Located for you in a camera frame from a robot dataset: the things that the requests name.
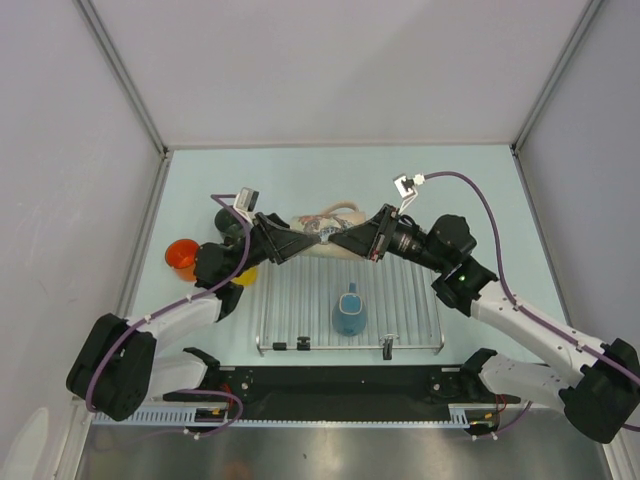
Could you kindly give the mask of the cream floral mug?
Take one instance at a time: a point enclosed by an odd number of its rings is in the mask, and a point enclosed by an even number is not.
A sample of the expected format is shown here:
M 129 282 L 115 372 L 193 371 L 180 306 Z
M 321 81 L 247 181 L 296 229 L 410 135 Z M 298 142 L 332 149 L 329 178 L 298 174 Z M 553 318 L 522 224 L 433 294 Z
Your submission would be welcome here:
M 290 228 L 305 234 L 317 235 L 320 242 L 301 253 L 301 256 L 360 260 L 360 257 L 329 241 L 334 233 L 341 233 L 367 220 L 367 214 L 348 201 L 326 207 L 320 213 L 291 218 Z

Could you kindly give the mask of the yellow mug black handle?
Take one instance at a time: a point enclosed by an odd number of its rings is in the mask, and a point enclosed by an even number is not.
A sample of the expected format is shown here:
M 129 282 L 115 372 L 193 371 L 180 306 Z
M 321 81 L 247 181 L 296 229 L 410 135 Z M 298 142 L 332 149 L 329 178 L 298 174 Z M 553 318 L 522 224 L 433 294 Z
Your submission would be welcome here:
M 242 287 L 249 287 L 253 285 L 258 277 L 258 268 L 251 267 L 244 271 L 239 276 L 235 277 L 232 282 L 236 285 L 240 285 Z

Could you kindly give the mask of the dark green mug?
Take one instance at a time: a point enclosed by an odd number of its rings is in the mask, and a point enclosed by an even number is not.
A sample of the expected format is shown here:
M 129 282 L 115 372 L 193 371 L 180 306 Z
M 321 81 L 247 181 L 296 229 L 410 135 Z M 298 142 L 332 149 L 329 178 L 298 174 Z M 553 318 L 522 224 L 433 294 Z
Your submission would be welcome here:
M 214 226 L 224 245 L 233 245 L 246 237 L 241 222 L 227 209 L 221 208 L 214 217 Z

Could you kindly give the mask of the blue mug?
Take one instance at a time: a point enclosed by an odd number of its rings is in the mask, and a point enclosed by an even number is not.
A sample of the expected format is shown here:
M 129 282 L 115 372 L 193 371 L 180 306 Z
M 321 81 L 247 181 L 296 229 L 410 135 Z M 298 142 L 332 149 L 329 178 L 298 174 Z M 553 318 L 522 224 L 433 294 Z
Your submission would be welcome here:
M 356 282 L 350 282 L 347 290 L 335 302 L 331 323 L 334 330 L 343 336 L 360 335 L 367 325 L 367 309 L 359 294 Z

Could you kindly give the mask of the orange mug black handle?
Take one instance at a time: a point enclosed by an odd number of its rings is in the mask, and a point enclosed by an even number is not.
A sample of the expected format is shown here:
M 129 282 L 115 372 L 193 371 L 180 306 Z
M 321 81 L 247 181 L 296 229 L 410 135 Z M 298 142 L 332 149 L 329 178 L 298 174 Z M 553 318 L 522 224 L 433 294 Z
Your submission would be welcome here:
M 194 240 L 176 240 L 167 247 L 165 262 L 181 280 L 194 283 L 195 256 L 198 249 L 199 244 Z

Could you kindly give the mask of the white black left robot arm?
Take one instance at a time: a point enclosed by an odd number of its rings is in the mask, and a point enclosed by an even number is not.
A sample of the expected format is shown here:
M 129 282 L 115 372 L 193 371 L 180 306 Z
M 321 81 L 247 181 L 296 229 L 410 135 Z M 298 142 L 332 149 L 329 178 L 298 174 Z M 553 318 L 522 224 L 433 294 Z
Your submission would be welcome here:
M 115 421 L 130 417 L 147 399 L 182 390 L 214 397 L 220 374 L 196 353 L 163 358 L 161 352 L 190 333 L 233 312 L 243 289 L 234 279 L 264 261 L 282 263 L 320 244 L 319 234 L 294 229 L 275 214 L 240 223 L 232 242 L 207 242 L 194 255 L 198 293 L 186 295 L 134 321 L 99 317 L 66 378 L 67 390 L 87 409 Z

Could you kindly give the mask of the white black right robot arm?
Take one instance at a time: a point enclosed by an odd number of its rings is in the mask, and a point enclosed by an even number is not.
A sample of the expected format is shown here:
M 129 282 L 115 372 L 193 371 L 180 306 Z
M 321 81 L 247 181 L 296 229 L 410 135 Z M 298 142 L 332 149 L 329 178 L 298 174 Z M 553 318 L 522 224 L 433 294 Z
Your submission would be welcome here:
M 473 401 L 513 395 L 562 413 L 587 438 L 611 443 L 639 405 L 639 358 L 622 339 L 606 343 L 537 312 L 471 255 L 465 218 L 439 217 L 429 231 L 389 205 L 370 220 L 330 235 L 331 243 L 378 261 L 390 253 L 438 273 L 432 288 L 447 307 L 501 331 L 535 354 L 528 364 L 476 352 L 461 376 Z

